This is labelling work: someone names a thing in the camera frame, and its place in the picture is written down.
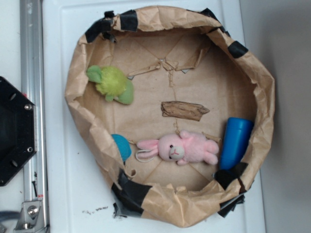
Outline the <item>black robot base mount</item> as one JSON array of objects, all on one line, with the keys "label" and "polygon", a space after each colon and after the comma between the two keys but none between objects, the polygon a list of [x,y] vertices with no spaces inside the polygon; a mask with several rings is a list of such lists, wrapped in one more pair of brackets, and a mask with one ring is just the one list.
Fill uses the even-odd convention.
[{"label": "black robot base mount", "polygon": [[0,78],[0,185],[6,186],[36,153],[35,105]]}]

